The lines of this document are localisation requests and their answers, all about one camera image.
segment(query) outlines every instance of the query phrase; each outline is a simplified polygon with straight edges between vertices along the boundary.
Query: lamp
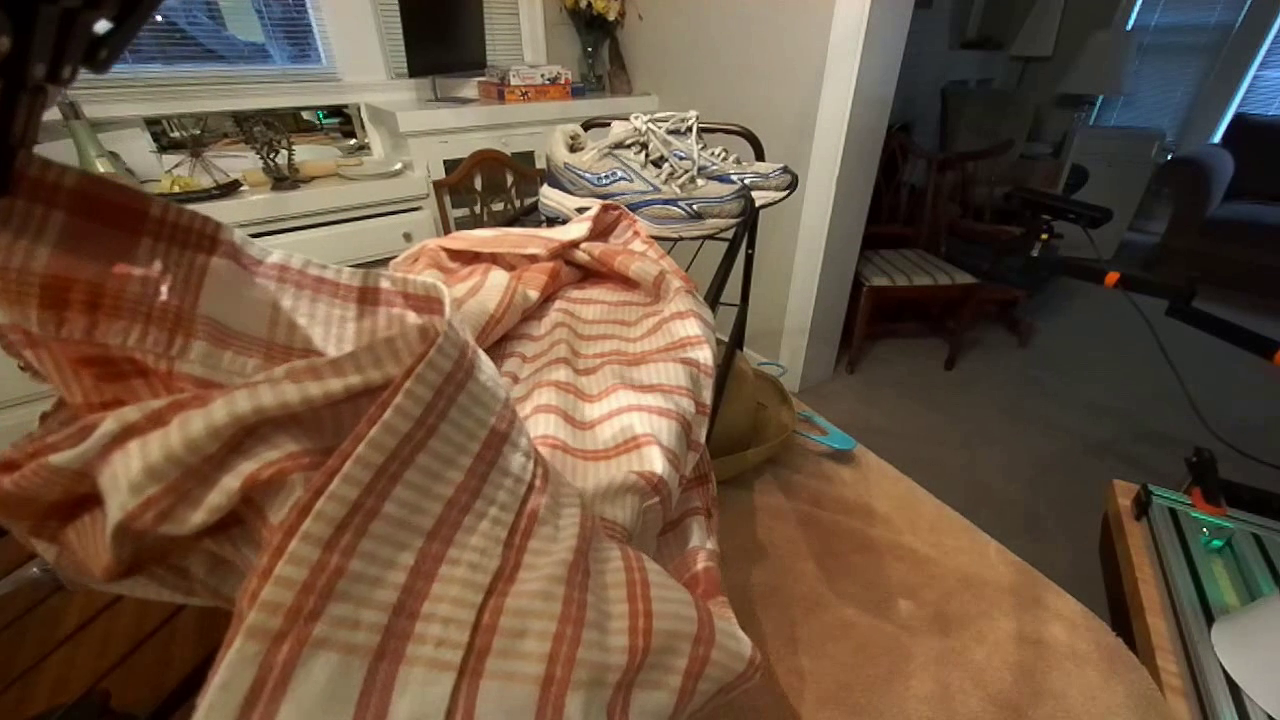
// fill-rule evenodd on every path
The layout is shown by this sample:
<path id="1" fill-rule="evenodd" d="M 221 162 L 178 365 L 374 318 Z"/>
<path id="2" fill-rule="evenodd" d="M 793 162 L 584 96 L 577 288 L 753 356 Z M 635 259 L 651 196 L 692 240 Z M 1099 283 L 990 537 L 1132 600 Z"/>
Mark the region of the lamp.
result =
<path id="1" fill-rule="evenodd" d="M 1128 56 L 1132 56 L 1128 30 L 1118 30 L 1118 28 L 1093 30 L 1079 56 L 1072 61 L 1066 85 L 1057 87 L 1062 103 L 1090 106 L 1093 117 L 1103 96 L 1118 96 L 1123 87 Z"/>

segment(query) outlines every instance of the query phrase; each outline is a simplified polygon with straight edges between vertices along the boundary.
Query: striped towel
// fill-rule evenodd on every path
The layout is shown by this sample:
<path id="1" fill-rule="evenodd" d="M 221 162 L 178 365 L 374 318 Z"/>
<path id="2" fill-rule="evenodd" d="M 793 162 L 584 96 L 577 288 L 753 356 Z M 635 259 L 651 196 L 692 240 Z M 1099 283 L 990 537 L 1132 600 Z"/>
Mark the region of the striped towel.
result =
<path id="1" fill-rule="evenodd" d="M 0 525 L 236 608 L 201 716 L 690 716 L 758 667 L 708 311 L 619 207 L 359 271 L 33 161 L 0 344 L 60 396 L 0 455 Z"/>

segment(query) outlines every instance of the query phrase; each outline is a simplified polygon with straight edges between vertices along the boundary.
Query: shelf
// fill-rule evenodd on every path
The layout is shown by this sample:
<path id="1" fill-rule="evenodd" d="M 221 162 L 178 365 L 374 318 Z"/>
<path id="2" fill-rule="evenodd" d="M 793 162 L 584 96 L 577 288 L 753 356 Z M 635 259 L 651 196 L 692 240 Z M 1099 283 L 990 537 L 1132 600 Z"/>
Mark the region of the shelf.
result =
<path id="1" fill-rule="evenodd" d="M 423 202 L 428 179 L 420 162 L 414 162 L 403 175 L 390 179 L 313 179 L 297 191 L 251 191 L 251 196 L 228 196 L 207 202 L 187 202 L 191 210 L 206 210 L 221 223 L 255 229 L 255 223 L 288 223 L 288 221 L 325 221 L 325 215 L 350 215 L 390 202 Z"/>
<path id="2" fill-rule="evenodd" d="M 656 96 L 584 96 L 553 103 L 370 103 L 370 110 L 390 110 L 402 136 L 574 124 L 584 117 L 630 117 L 656 106 Z"/>

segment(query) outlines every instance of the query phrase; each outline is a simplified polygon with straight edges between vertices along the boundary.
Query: white wall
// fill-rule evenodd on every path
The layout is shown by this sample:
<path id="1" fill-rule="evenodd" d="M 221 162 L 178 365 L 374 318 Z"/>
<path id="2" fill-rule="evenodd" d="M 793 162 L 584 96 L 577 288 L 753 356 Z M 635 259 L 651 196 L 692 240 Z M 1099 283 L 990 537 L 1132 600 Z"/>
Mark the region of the white wall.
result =
<path id="1" fill-rule="evenodd" d="M 747 124 L 769 155 L 801 167 L 801 191 L 762 221 L 747 344 L 763 356 L 780 356 L 801 202 L 829 191 L 807 183 L 829 36 L 832 0 L 632 0 L 623 18 L 635 91 Z"/>
<path id="2" fill-rule="evenodd" d="M 866 243 L 867 199 L 878 188 L 883 128 L 902 85 L 902 61 L 911 28 L 911 4 L 874 0 L 835 4 L 820 128 L 813 144 L 813 183 L 801 221 L 801 264 L 788 301 L 783 365 L 813 387 L 835 372 L 846 308 Z"/>
<path id="3" fill-rule="evenodd" d="M 860 179 L 880 161 L 909 16 L 911 4 L 904 0 L 630 4 L 623 56 L 635 91 L 662 96 L 665 106 L 739 119 L 763 136 L 769 155 L 801 172 L 801 191 L 763 210 L 747 325 L 747 344 L 780 356 L 788 382 L 801 382 L 807 348 L 818 356 L 832 350 L 829 318 L 846 314 L 858 255 L 851 229 L 860 229 L 867 202 L 867 183 Z M 574 42 L 570 24 L 547 24 L 547 42 L 553 61 L 574 61 L 574 48 L 565 48 Z"/>

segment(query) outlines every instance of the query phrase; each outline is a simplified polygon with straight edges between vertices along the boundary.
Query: brown table surface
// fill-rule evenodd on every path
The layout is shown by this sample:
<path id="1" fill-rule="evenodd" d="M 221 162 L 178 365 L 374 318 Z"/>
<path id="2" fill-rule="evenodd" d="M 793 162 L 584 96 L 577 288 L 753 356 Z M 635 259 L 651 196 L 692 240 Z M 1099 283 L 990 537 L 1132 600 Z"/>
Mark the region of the brown table surface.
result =
<path id="1" fill-rule="evenodd" d="M 719 487 L 769 681 L 708 716 L 1173 716 L 1099 614 L 878 453 L 793 453 Z"/>
<path id="2" fill-rule="evenodd" d="M 0 537 L 0 574 L 30 561 Z M 168 716 L 201 690 L 223 626 L 228 613 L 33 580 L 0 597 L 0 716 L 60 716 L 78 701 L 82 716 L 105 716 L 105 704 L 87 710 L 87 690 L 107 694 L 112 710 Z"/>

